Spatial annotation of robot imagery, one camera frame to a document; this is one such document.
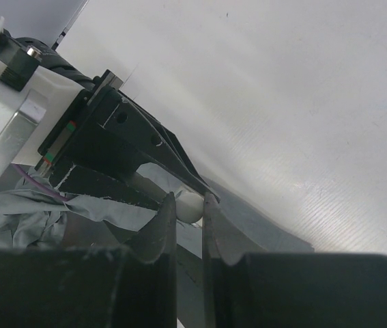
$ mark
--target gray cloth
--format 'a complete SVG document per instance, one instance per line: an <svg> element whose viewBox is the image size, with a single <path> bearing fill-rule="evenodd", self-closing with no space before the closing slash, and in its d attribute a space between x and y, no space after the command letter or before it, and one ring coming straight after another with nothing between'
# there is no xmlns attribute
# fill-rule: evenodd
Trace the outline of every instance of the gray cloth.
<svg viewBox="0 0 387 328"><path fill-rule="evenodd" d="M47 185L34 169L28 173ZM181 185L178 179L156 165L142 165L139 173L166 192L174 191ZM92 221L106 220L133 231L140 230L155 215L153 210L87 195L79 195L62 203L21 179L14 190L0 193L0 247L57 246L66 229L67 212Z"/></svg>

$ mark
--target screw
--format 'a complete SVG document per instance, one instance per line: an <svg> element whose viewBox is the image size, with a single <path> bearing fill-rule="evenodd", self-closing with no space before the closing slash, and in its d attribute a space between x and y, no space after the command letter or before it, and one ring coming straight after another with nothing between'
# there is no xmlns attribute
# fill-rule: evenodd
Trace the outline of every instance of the screw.
<svg viewBox="0 0 387 328"><path fill-rule="evenodd" d="M42 52L34 46L28 46L27 47L27 54L28 54L28 56L30 56L32 58L39 59L40 56L42 55Z"/></svg>
<svg viewBox="0 0 387 328"><path fill-rule="evenodd" d="M163 141L161 140L160 136L158 136L158 135L152 135L151 142L156 147L160 147L163 144Z"/></svg>

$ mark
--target cable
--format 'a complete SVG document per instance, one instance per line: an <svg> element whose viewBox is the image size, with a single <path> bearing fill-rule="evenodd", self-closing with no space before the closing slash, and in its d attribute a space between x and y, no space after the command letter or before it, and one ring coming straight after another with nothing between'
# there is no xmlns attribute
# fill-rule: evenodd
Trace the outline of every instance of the cable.
<svg viewBox="0 0 387 328"><path fill-rule="evenodd" d="M59 193L53 191L52 189L44 186L43 184L39 183L36 179L31 177L27 172L24 171L24 169L18 165L18 164L12 164L12 167L28 182L36 186L38 189L43 191L45 194L55 198L56 200L61 200L62 202L67 202L69 199L66 197L61 196Z"/></svg>

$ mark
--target white wall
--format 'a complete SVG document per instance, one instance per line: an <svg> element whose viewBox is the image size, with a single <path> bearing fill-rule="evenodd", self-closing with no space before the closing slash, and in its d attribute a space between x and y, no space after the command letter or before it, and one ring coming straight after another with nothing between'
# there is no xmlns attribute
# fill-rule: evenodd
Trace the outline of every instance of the white wall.
<svg viewBox="0 0 387 328"><path fill-rule="evenodd" d="M387 253L387 0L93 0L59 51L317 250Z"/></svg>
<svg viewBox="0 0 387 328"><path fill-rule="evenodd" d="M51 46L88 0L0 0L0 16L15 38L39 39Z"/></svg>

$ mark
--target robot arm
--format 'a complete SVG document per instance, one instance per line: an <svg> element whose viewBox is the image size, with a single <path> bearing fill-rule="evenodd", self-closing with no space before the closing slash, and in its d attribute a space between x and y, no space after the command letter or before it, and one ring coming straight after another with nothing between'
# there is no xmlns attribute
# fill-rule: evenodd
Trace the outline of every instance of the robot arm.
<svg viewBox="0 0 387 328"><path fill-rule="evenodd" d="M58 191L158 209L166 193L137 173L154 163L200 195L210 191L176 136L121 85L109 70L85 77L0 25L0 176L10 163L32 165Z"/></svg>

